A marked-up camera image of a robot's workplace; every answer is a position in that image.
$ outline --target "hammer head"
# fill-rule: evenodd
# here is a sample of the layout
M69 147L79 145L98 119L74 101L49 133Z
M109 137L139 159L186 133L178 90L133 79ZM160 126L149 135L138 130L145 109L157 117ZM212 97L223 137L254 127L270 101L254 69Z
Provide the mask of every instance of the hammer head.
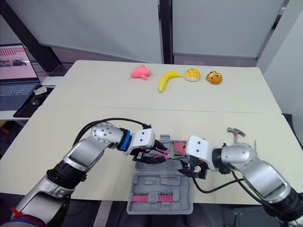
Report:
M236 129L236 128L235 128L235 129L227 128L227 131L228 131L228 132L232 132L234 135L239 134L239 135L245 137L245 133L242 132L242 131L239 130L239 129Z

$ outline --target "orange toy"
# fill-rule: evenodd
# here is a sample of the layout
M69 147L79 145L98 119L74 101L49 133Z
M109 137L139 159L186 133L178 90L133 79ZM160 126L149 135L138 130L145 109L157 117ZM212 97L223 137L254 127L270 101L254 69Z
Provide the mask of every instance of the orange toy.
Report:
M211 71L207 74L206 79L212 84L221 84L223 77L221 73Z

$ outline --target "black frame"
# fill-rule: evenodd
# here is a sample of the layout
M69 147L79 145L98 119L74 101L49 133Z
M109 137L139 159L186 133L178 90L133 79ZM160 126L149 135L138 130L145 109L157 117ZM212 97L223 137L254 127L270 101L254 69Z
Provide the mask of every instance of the black frame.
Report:
M160 0L159 11L164 64L174 64L172 45L172 0Z

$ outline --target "yellow banana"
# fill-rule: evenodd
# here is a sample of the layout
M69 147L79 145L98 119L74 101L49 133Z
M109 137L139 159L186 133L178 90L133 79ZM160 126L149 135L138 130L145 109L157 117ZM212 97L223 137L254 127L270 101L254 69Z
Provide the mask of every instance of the yellow banana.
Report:
M170 78L174 78L174 77L182 77L182 75L178 74L175 71L169 71L163 74L163 76L160 79L159 82L159 86L158 86L158 90L159 92L162 92L165 88L165 84L166 82L170 79Z

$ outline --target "black cable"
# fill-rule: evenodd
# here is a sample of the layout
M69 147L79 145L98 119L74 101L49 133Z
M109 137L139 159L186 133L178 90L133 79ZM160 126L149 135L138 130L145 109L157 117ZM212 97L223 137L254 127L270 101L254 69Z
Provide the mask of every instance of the black cable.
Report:
M183 159L183 158L185 158L185 156L177 157L177 158L169 158L169 159L171 159L171 160L180 160L180 159Z
M91 127L95 126L96 124L99 124L101 122L108 122L108 121L127 121L127 122L134 122L134 123L137 123L137 124L140 124L144 129L147 129L147 128L151 128L151 126L147 125L147 124L144 124L142 122L139 122L139 121L135 121L135 120L132 120L132 119L128 119L128 118L123 118L123 117L113 117L113 118L106 118L106 119L103 119L103 120L99 120L99 121L94 121L94 122L90 122L88 123L87 125L85 125L81 130L80 132L78 133L74 143L73 143L73 146L75 146L76 143L79 142L79 140L82 138L82 136L87 132L87 130L89 130Z
M232 227L235 227L235 226L236 226L236 221L237 221L237 219L238 219L238 214L236 215L235 220L233 221Z
M244 191L247 192L248 195L250 195L255 201L257 201L258 203L261 203L263 206L267 207L268 209L272 210L273 212L276 213L276 215L278 216L278 218L280 220L285 220L284 215L278 211L276 208L272 207L269 203L267 203L266 201L263 201L261 199L259 199L257 196L255 196L247 187L245 187L241 181L239 180L239 178L237 177L237 175L235 174L234 171L230 170L233 177L236 179L236 181L238 182L238 184L241 186L241 188L244 189Z
M219 189L221 189L221 188L224 188L224 187L226 187L226 186L228 186L228 185L230 185L230 184L232 184L232 183L238 182L237 180L229 181L229 182L227 182L227 183L225 183L225 184L222 184L222 185L219 186L219 187L216 187L216 188L214 188L214 189L211 189L211 190L209 190L209 191L206 191L206 190L203 190L202 188L200 188L200 186L198 185L198 183L197 183L197 181L196 181L196 179L195 179L194 177L192 177L192 178L193 178L194 184L195 184L195 186L197 187L197 189L198 189L200 192L205 193L205 194L209 194L209 193L215 192L215 191L217 191L217 190L219 190Z
M67 214L66 216L71 217L71 216L76 216L76 215L80 214L82 211L84 211L84 209L87 207L88 204L89 204L89 202L87 202L87 203L83 206L83 208L82 208L81 210L79 210L77 213L74 213L74 214Z

